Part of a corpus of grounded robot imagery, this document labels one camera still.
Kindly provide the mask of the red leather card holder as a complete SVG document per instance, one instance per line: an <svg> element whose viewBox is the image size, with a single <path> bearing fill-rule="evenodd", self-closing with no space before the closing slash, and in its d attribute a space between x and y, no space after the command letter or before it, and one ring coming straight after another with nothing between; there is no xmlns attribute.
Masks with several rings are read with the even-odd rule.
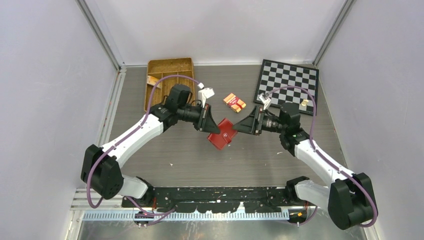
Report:
<svg viewBox="0 0 424 240"><path fill-rule="evenodd" d="M233 123L227 118L224 118L217 126L220 133L210 133L207 139L217 150L222 150L232 142L238 131L233 129Z"/></svg>

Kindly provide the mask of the yellow credit card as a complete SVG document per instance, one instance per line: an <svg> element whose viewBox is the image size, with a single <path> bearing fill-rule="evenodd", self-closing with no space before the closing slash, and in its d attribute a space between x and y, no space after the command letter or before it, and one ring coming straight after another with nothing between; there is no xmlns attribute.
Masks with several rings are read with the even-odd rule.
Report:
<svg viewBox="0 0 424 240"><path fill-rule="evenodd" d="M146 77L146 84L147 85L150 85L150 86L153 86L153 87L156 85L156 88L157 89L161 89L162 88L162 83L160 82L160 79L157 78L157 77L154 77L152 75L148 75Z"/></svg>

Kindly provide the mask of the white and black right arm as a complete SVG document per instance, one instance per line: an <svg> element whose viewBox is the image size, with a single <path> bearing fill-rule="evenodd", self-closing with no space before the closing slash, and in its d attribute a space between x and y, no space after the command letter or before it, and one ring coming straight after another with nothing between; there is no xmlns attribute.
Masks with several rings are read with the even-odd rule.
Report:
<svg viewBox="0 0 424 240"><path fill-rule="evenodd" d="M331 158L301 128L300 119L295 103L284 103L279 115L256 105L233 129L255 136L263 131L278 133L283 148L308 165L325 183L319 185L304 176L288 181L285 192L288 203L299 205L307 201L316 205L327 211L341 230L353 226L370 227L378 217L370 177L365 173L354 173Z"/></svg>

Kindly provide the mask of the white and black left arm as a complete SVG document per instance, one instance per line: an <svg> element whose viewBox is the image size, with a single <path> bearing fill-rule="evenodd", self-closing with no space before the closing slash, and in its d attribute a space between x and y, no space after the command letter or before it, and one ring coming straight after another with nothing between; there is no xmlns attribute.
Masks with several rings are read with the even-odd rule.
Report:
<svg viewBox="0 0 424 240"><path fill-rule="evenodd" d="M150 185L140 177L123 175L121 169L136 151L178 121L192 123L200 132L220 133L206 102L215 94L214 90L203 87L198 93L200 99L192 105L188 102L190 88L176 84L163 102L151 106L139 122L119 137L103 146L90 145L85 150L81 170L81 180L87 189L94 190L102 200L128 196L141 207L148 207L154 199Z"/></svg>

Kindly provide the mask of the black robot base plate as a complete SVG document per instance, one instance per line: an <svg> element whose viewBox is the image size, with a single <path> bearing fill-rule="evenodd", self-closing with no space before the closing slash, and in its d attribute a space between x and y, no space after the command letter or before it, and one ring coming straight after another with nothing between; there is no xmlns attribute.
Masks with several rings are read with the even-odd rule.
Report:
<svg viewBox="0 0 424 240"><path fill-rule="evenodd" d="M234 213L240 206L246 213L277 213L281 207L300 206L306 201L295 199L284 187L150 187L141 199L122 199L123 208L154 207L159 213Z"/></svg>

